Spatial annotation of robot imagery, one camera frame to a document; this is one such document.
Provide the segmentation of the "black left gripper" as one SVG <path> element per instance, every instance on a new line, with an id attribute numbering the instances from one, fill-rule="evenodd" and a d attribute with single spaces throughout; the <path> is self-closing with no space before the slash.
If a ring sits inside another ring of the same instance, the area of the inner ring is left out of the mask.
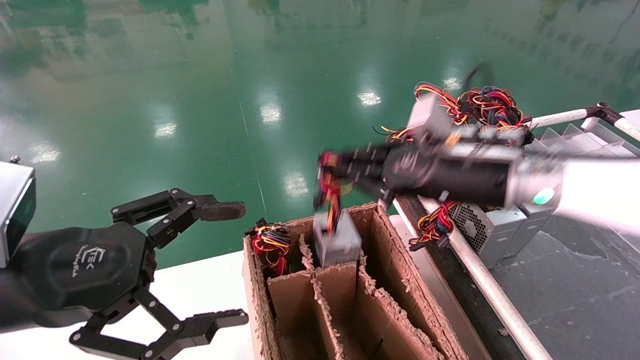
<path id="1" fill-rule="evenodd" d="M 26 234 L 13 256 L 13 326 L 68 327 L 87 323 L 71 345 L 112 360 L 171 360 L 182 350 L 207 346 L 218 330 L 249 323 L 242 309 L 178 319 L 148 290 L 162 249 L 197 221 L 241 219 L 243 202 L 220 202 L 174 187 L 110 210 L 105 228 L 70 227 Z M 158 219 L 147 237 L 133 226 Z M 102 333 L 141 306 L 163 328 L 151 344 Z"/>

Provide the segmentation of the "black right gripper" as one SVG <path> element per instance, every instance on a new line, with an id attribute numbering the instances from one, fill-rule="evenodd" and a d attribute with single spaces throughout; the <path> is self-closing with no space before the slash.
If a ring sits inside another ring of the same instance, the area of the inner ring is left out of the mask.
<path id="1" fill-rule="evenodd" d="M 331 167 L 382 167 L 381 178 L 363 171 L 346 173 L 345 179 L 379 202 L 396 196 L 503 207 L 508 204 L 508 184 L 514 168 L 523 160 L 520 150 L 487 146 L 476 151 L 456 146 L 448 153 L 441 146 L 416 144 L 367 145 L 334 153 Z"/>

